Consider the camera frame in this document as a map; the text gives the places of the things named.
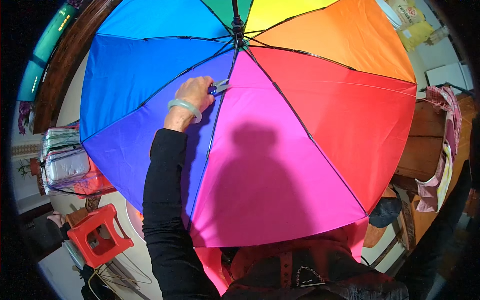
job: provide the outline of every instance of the wooden beam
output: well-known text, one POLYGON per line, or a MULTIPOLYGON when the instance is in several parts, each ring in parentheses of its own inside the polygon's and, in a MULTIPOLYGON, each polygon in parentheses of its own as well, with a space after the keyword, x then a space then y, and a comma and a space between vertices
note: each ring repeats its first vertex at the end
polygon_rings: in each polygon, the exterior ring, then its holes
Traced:
POLYGON ((36 96, 33 133, 55 126, 60 108, 95 32, 121 0, 92 1, 61 38, 36 96))

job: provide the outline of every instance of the black sleeve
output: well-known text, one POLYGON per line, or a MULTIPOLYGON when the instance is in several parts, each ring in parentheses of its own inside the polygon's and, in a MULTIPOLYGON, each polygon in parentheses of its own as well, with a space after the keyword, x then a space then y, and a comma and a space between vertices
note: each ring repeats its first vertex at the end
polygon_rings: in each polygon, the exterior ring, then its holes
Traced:
POLYGON ((186 145, 184 133, 160 129, 155 134, 145 179, 143 232, 163 299, 220 299, 181 220, 186 145))

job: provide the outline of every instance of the human arm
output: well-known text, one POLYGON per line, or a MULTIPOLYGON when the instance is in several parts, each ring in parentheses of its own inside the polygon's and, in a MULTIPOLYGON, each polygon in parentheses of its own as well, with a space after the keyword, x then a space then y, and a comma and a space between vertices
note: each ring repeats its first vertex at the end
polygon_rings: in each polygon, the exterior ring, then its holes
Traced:
MULTIPOLYGON (((212 102, 208 78, 189 79, 175 98, 192 103, 200 111, 212 102)), ((181 170, 185 162, 187 129, 193 114, 173 107, 164 128, 156 132, 150 149, 150 167, 144 187, 144 235, 152 259, 153 274, 163 299, 220 299, 204 272, 181 219, 181 170)))

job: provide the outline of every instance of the scissors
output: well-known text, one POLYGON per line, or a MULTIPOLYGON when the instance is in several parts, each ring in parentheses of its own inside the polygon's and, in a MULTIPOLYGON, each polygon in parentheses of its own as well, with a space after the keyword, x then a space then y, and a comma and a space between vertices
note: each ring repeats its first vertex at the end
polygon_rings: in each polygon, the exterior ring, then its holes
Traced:
POLYGON ((230 84, 226 84, 229 79, 230 78, 220 80, 220 81, 215 81, 214 83, 212 83, 211 86, 208 87, 208 93, 211 95, 215 95, 225 91, 226 89, 231 87, 230 84))

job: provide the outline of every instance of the umbrella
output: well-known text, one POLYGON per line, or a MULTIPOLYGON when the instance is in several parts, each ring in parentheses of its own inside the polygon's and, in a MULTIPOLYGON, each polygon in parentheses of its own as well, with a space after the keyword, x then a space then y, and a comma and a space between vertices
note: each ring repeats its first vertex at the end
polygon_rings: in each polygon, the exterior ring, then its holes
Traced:
POLYGON ((140 212, 154 134, 190 77, 229 78, 191 125, 182 171, 195 246, 305 237, 364 218, 392 177, 413 69, 375 0, 124 0, 98 29, 80 136, 140 212))

